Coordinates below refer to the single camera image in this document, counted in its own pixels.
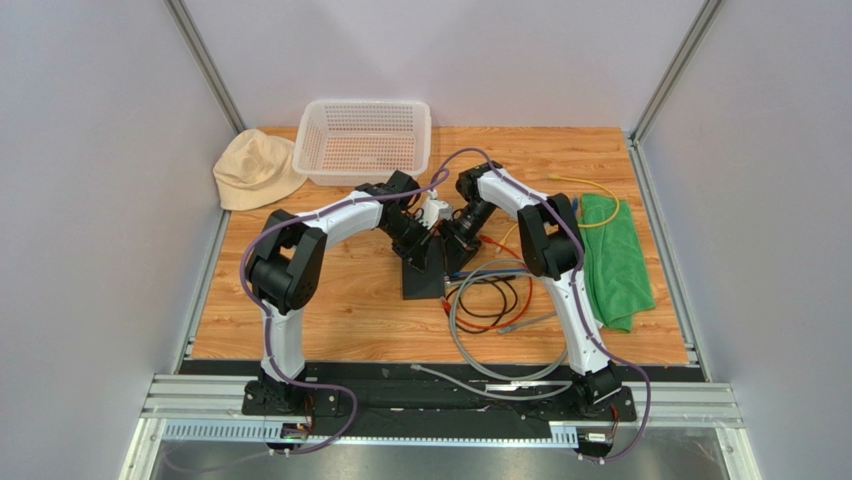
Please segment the black network switch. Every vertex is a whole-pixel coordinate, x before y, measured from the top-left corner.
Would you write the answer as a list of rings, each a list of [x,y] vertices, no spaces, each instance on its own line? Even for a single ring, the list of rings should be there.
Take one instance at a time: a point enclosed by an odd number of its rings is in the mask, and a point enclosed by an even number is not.
[[[445,268],[441,273],[418,272],[402,262],[402,299],[438,299],[445,294]]]

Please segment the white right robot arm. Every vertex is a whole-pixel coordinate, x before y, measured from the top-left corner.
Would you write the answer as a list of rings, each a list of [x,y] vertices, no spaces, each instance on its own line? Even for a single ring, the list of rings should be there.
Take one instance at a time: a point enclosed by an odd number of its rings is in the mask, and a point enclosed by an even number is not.
[[[585,247],[570,200],[532,190],[494,163],[460,173],[456,189],[467,204],[458,218],[438,227],[447,273],[458,272],[478,252],[479,231],[496,209],[516,219],[526,269],[545,286],[566,342],[553,364],[527,380],[541,380],[567,364],[574,372],[570,385],[551,394],[564,396],[583,414],[613,412],[622,379],[603,345],[586,293]]]

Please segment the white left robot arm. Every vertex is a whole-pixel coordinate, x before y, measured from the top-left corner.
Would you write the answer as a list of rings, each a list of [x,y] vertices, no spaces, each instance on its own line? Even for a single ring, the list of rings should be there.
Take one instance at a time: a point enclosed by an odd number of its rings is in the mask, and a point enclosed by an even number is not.
[[[248,415],[293,415],[310,405],[303,353],[304,309],[319,286],[326,251],[380,229],[402,260],[402,297],[437,299],[445,292],[443,247],[424,213],[411,212],[422,188],[395,171],[384,183],[362,184],[341,201],[299,215],[276,210],[245,252],[241,281],[260,307],[264,357],[245,387]]]

